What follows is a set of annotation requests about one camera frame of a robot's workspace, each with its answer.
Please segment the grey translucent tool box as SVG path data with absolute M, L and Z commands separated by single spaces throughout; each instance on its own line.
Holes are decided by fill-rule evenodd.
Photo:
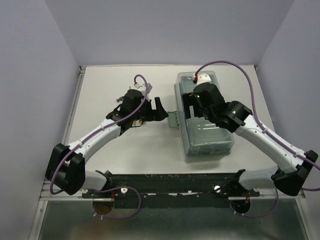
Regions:
M 174 84 L 176 110 L 168 113 L 167 123 L 170 128 L 179 128 L 187 163 L 219 160 L 231 153 L 235 143 L 233 135 L 226 129 L 217 127 L 203 117 L 185 119 L 181 95 L 191 93 L 196 85 L 193 83 L 193 72 L 180 72 Z

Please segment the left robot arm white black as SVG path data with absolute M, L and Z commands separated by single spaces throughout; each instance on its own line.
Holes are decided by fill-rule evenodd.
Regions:
M 107 182 L 110 172 L 87 171 L 86 163 L 103 146 L 120 137 L 133 127 L 135 121 L 160 122 L 169 114 L 162 106 L 159 97 L 152 101 L 138 90 L 128 90 L 122 103 L 108 113 L 105 119 L 90 133 L 79 140 L 64 145 L 57 144 L 51 153 L 45 172 L 50 186 L 57 186 L 60 192 L 74 195 L 81 189 L 93 190 L 99 197 L 110 194 L 111 185 Z

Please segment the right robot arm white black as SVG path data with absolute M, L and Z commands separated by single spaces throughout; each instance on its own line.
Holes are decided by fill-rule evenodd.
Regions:
M 241 196 L 247 190 L 276 188 L 297 196 L 318 159 L 313 150 L 304 151 L 266 128 L 251 109 L 239 101 L 226 102 L 215 84 L 205 82 L 181 95 L 186 119 L 193 114 L 246 139 L 276 163 L 260 170 L 239 170 L 230 191 Z

